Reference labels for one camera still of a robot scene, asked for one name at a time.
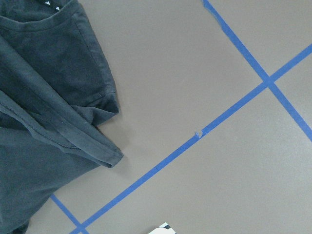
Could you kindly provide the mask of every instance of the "floor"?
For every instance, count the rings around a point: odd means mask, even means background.
[[[312,233],[312,1],[80,0],[124,159],[59,189],[27,234]]]

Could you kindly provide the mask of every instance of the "beige floor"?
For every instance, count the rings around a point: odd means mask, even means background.
[[[100,129],[122,149],[56,197],[83,223],[262,80],[201,0],[80,0],[110,64],[121,113]],[[272,75],[312,42],[312,1],[211,0]],[[312,126],[308,56],[276,85]],[[269,89],[126,196],[85,234],[311,234],[312,143]],[[76,226],[49,200],[27,234]]]

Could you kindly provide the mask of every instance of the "folded cloth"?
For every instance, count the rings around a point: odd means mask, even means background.
[[[121,160],[96,128],[117,113],[109,65],[77,0],[0,1],[0,234],[25,233],[54,191]]]

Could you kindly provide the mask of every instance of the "gray fabric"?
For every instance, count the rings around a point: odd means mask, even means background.
[[[25,233],[55,190],[122,158],[95,127],[118,104],[87,16],[45,2],[0,0],[0,234]]]

